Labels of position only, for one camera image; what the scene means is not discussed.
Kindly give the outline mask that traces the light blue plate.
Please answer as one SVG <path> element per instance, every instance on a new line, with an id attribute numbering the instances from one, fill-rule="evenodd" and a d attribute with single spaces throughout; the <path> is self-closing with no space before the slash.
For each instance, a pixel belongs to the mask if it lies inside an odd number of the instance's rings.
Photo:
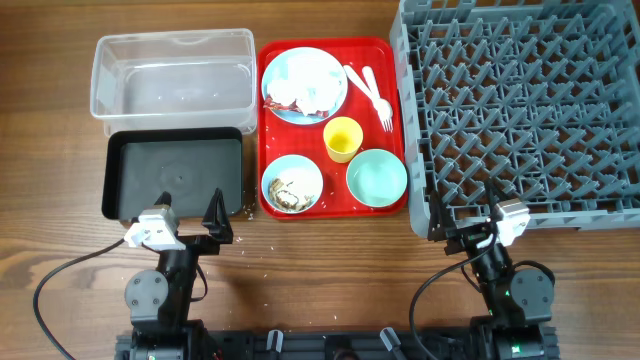
<path id="1" fill-rule="evenodd" d="M 261 82 L 264 107 L 294 125 L 313 125 L 334 116 L 344 104 L 348 80 L 330 53 L 297 47 L 277 55 Z"/>

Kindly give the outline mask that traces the light blue bowl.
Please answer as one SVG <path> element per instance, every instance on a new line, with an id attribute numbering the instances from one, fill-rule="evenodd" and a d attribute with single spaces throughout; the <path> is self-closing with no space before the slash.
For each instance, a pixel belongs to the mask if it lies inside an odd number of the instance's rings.
<path id="1" fill-rule="evenodd" d="M 310 210 L 320 199 L 324 179 L 309 158 L 284 155 L 272 161 L 261 177 L 261 192 L 267 206 L 277 214 L 297 215 Z"/>

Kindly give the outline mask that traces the yellow plastic cup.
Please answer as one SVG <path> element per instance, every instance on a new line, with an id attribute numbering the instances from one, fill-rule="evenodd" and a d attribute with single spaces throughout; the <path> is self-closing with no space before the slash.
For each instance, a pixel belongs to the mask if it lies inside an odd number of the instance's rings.
<path id="1" fill-rule="evenodd" d="M 336 117 L 323 129 L 323 141 L 331 160 L 349 162 L 360 149 L 364 133 L 360 124 L 349 117 Z"/>

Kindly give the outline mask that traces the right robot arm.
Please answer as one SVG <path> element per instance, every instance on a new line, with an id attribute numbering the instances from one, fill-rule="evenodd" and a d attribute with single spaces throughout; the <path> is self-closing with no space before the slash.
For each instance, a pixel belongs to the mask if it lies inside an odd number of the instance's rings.
<path id="1" fill-rule="evenodd" d="M 445 253 L 463 253 L 474 274 L 468 280 L 485 301 L 488 314 L 471 319 L 466 328 L 429 330 L 420 344 L 439 359 L 558 359 L 552 318 L 555 275 L 532 260 L 513 262 L 507 247 L 522 235 L 530 214 L 487 180 L 484 193 L 490 215 L 482 222 L 459 227 L 437 191 L 431 193 L 428 239 L 444 241 Z"/>

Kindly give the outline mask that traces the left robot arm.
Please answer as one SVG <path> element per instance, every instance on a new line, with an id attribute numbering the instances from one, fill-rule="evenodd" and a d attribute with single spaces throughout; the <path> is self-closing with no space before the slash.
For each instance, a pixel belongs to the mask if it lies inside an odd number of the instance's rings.
<path id="1" fill-rule="evenodd" d="M 202 256 L 214 256 L 220 246 L 233 242 L 233 231 L 217 189 L 202 219 L 203 235 L 179 235 L 179 218 L 171 208 L 171 195 L 161 194 L 144 210 L 124 240 L 159 255 L 154 270 L 135 274 L 126 285 L 125 302 L 133 326 L 129 338 L 117 340 L 116 359 L 221 359 L 222 350 L 201 320 L 188 318 L 195 280 L 204 276 Z"/>

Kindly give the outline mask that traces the white plastic spoon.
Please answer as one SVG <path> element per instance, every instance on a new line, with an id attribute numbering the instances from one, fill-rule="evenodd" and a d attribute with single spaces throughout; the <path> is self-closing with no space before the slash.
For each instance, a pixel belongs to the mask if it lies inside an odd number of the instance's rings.
<path id="1" fill-rule="evenodd" d="M 347 75 L 347 78 L 358 88 L 360 89 L 372 102 L 373 96 L 369 91 L 367 84 L 365 82 L 364 76 L 360 77 L 356 71 L 349 65 L 344 65 L 343 69 Z"/>

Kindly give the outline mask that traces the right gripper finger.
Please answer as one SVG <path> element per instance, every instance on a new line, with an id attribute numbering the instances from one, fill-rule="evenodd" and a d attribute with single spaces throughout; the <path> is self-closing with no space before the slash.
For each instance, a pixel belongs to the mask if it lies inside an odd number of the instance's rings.
<path id="1" fill-rule="evenodd" d="M 430 193 L 429 209 L 430 218 L 427 238 L 448 239 L 449 234 L 454 232 L 457 227 L 437 190 L 433 190 Z"/>
<path id="2" fill-rule="evenodd" d="M 493 179 L 484 181 L 484 188 L 487 201 L 492 213 L 499 212 L 499 203 L 509 201 L 510 197 L 502 191 Z"/>

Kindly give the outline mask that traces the mint green bowl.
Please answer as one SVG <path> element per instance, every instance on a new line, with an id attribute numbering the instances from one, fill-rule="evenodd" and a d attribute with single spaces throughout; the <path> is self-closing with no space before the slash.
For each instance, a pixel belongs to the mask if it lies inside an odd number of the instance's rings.
<path id="1" fill-rule="evenodd" d="M 404 195 L 408 175 L 403 162 L 383 149 L 369 149 L 356 155 L 349 163 L 346 184 L 350 194 L 361 204 L 384 208 L 395 204 Z"/>

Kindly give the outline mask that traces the white napkin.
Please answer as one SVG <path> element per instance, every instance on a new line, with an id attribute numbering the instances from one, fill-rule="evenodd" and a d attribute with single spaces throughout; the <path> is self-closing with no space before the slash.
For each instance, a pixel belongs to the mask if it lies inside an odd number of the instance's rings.
<path id="1" fill-rule="evenodd" d="M 293 101 L 304 113 L 328 111 L 337 104 L 343 82 L 332 67 L 310 56 L 289 58 L 284 69 L 276 69 L 267 82 L 266 97 L 289 105 Z"/>

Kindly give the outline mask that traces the white plastic fork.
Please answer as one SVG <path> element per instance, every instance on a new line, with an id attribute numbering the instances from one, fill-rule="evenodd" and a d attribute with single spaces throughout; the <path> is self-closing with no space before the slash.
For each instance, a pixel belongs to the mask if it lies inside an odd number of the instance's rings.
<path id="1" fill-rule="evenodd" d="M 385 132 L 393 131 L 393 109 L 391 104 L 380 96 L 376 77 L 370 66 L 362 68 L 362 73 L 371 95 L 373 96 L 373 106 L 378 113 L 382 127 Z"/>

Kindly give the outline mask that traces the red snack wrapper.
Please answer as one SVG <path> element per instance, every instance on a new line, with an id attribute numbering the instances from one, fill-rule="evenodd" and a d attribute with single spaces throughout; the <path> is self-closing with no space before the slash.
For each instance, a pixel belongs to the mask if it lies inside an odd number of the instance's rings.
<path id="1" fill-rule="evenodd" d="M 286 111 L 286 112 L 293 112 L 293 113 L 299 113 L 302 114 L 304 116 L 315 116 L 315 117 L 321 117 L 321 118 L 326 118 L 329 115 L 328 111 L 316 111 L 315 113 L 304 113 L 302 111 L 302 109 L 296 104 L 296 101 L 293 101 L 291 104 L 289 105 L 284 105 L 281 103 L 278 103 L 276 101 L 273 100 L 273 98 L 271 96 L 267 96 L 266 99 L 264 100 L 264 107 L 268 108 L 272 111 Z"/>

